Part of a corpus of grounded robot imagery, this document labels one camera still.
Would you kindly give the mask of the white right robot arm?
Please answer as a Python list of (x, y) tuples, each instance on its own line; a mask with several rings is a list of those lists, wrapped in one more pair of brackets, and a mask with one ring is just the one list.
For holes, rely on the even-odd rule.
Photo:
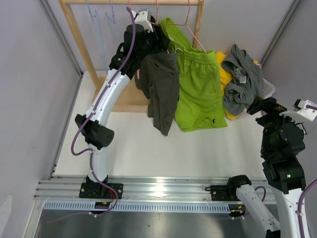
[(273, 97), (255, 97), (247, 113), (253, 115), (259, 111), (264, 112), (256, 119), (263, 127), (263, 172), (279, 218), (267, 209), (246, 175), (230, 177), (226, 185), (210, 185), (205, 191), (210, 192), (212, 201), (241, 201), (266, 238), (308, 238), (305, 196), (317, 182), (306, 184), (304, 169), (296, 156), (305, 149), (306, 132), (299, 125), (316, 119), (317, 105), (298, 99), (290, 111)]

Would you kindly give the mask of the light blue wire hanger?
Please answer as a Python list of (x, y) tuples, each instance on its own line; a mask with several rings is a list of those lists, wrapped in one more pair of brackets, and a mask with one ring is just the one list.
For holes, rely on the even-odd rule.
[(108, 22), (108, 25), (109, 25), (109, 27), (111, 29), (111, 32), (113, 33), (114, 37), (118, 38), (119, 30), (118, 30), (118, 26), (116, 24), (117, 21), (115, 19), (115, 14), (114, 14), (114, 8), (113, 8), (112, 0), (109, 0), (109, 4), (110, 4), (110, 7), (111, 7), (111, 15), (105, 13), (106, 20)]
[(90, 18), (92, 20), (92, 24), (93, 24), (93, 28), (94, 28), (94, 34), (95, 37), (97, 39), (97, 43), (99, 46), (99, 50), (100, 50), (100, 54), (101, 54), (101, 58), (103, 61), (103, 68), (106, 69), (106, 60), (105, 60), (105, 54), (104, 54), (104, 46), (103, 46), (103, 42), (102, 42), (102, 34), (101, 34), (101, 29), (100, 29), (100, 20), (99, 20), (99, 16), (97, 11), (95, 10), (95, 12), (91, 11), (90, 5), (89, 5), (89, 1), (86, 0), (86, 5), (90, 14)]

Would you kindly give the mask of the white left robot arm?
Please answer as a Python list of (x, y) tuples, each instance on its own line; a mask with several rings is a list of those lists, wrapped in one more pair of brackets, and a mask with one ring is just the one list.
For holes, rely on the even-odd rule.
[(117, 99), (130, 83), (141, 61), (150, 54), (166, 51), (170, 40), (159, 25), (147, 30), (141, 24), (129, 25), (124, 41), (118, 46), (109, 64), (102, 89), (84, 115), (77, 114), (75, 123), (88, 144), (90, 171), (81, 184), (80, 198), (121, 199), (123, 185), (108, 183), (106, 171), (107, 147), (114, 139), (114, 131), (107, 128), (109, 115)]

